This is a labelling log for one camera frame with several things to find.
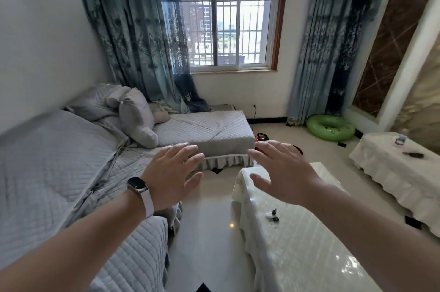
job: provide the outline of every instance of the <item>white tablecloth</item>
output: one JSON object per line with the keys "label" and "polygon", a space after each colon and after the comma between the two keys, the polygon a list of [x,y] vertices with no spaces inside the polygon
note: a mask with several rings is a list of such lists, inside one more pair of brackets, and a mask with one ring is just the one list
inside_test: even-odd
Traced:
{"label": "white tablecloth", "polygon": [[[410,139],[403,146],[396,145],[398,136],[395,132],[365,134],[350,158],[440,237],[440,156]],[[417,159],[403,152],[425,157]]]}
{"label": "white tablecloth", "polygon": [[[321,163],[311,165],[322,179],[341,187]],[[256,189],[251,173],[269,179],[262,167],[242,169],[232,198],[242,204],[240,228],[245,249],[255,263],[256,291],[380,291],[356,258],[310,211]],[[274,208],[278,223],[265,217]]]}

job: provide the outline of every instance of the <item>green inflatable ring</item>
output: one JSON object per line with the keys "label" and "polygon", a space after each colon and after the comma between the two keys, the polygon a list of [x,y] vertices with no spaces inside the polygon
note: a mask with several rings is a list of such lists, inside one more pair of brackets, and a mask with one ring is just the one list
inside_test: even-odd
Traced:
{"label": "green inflatable ring", "polygon": [[310,117],[307,120],[307,128],[316,137],[336,142],[350,139],[356,131],[353,123],[331,115]]}

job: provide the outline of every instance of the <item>window sill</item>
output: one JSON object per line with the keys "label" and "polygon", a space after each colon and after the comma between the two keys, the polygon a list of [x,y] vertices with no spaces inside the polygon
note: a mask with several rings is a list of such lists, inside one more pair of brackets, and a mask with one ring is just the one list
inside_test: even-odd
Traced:
{"label": "window sill", "polygon": [[198,75],[198,74],[242,74],[242,73],[276,73],[277,70],[271,70],[269,68],[258,68],[258,69],[240,69],[240,70],[217,70],[217,71],[196,71],[191,72],[191,75]]}

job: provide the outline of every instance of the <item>smartwatch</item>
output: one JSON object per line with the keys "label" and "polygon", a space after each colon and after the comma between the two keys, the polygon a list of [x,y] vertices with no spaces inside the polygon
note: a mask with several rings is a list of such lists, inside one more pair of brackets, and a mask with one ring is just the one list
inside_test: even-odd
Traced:
{"label": "smartwatch", "polygon": [[154,206],[148,184],[146,184],[139,177],[132,177],[127,182],[127,188],[134,191],[142,198],[143,204],[145,206],[146,218],[152,216],[154,213]]}

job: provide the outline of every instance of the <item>hand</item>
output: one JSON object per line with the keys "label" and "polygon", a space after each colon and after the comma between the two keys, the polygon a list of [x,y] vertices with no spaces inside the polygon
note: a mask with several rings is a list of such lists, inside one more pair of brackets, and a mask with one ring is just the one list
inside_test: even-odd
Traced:
{"label": "hand", "polygon": [[191,190],[198,187],[203,173],[188,174],[203,160],[204,154],[197,152],[196,145],[188,143],[164,147],[148,164],[140,177],[150,188],[154,210],[163,210],[179,203]]}
{"label": "hand", "polygon": [[254,185],[283,202],[305,207],[315,185],[322,181],[313,167],[291,144],[269,140],[255,146],[265,154],[257,150],[248,150],[248,154],[267,170],[271,181],[251,174]]}

